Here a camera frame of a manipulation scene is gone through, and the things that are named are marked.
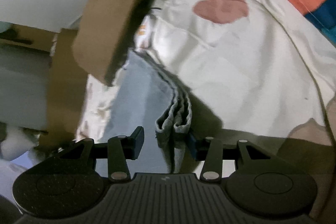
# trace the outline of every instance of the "folded gray cloth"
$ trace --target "folded gray cloth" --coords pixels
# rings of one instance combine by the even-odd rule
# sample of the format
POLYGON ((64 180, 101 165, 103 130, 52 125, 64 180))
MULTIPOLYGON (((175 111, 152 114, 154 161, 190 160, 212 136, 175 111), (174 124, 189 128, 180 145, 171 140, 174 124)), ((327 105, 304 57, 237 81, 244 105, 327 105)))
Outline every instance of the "folded gray cloth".
MULTIPOLYGON (((128 62, 100 141, 129 136, 142 126, 145 140, 139 158, 127 160, 131 175, 178 172, 184 156, 182 138, 189 131, 192 118, 189 96, 148 55, 130 50, 128 62)), ((107 176, 106 162, 98 161, 96 171, 107 176)))

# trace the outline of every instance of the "heart pattern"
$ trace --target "heart pattern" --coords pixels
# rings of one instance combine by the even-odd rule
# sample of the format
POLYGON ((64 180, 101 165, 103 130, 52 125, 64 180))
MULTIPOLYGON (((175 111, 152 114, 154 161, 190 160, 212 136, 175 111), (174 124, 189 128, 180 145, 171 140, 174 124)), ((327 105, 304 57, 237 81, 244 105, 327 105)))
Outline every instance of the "heart pattern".
POLYGON ((247 17, 249 8, 245 0, 201 0, 193 12, 201 18, 218 24, 227 24, 247 17))

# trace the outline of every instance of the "brown cardboard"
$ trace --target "brown cardboard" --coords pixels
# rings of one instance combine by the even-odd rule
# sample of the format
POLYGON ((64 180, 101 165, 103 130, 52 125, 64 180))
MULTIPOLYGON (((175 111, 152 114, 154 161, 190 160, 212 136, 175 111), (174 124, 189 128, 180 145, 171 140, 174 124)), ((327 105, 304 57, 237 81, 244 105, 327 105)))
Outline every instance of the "brown cardboard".
POLYGON ((73 140, 83 107, 87 73, 76 63, 71 46, 75 30, 62 29, 58 35, 47 92, 48 135, 41 136, 41 149, 58 148, 73 140))
POLYGON ((23 44, 23 43, 17 43, 10 40, 0 39, 1 42, 11 44, 11 45, 18 45, 28 48, 34 48, 41 51, 50 52, 50 49, 53 45, 53 38, 56 33, 36 29, 32 27, 22 26, 13 24, 11 29, 15 30, 17 32, 17 37, 19 39, 28 39, 32 41, 31 45, 23 44))
POLYGON ((106 85, 111 84, 131 45, 134 32, 129 23, 139 2, 89 0, 84 9, 73 56, 80 67, 106 85))

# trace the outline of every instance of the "silver screw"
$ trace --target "silver screw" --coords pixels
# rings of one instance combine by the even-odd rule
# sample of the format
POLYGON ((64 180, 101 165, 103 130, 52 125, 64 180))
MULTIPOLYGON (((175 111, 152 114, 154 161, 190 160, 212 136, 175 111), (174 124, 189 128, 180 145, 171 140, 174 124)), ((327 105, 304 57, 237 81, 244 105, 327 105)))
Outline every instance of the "silver screw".
POLYGON ((219 174, 213 171, 208 171, 203 174, 203 178, 206 180, 215 180, 219 178, 219 174))
POLYGON ((127 178, 127 174, 125 172, 114 172, 111 174, 111 178, 114 180, 125 180, 127 178))

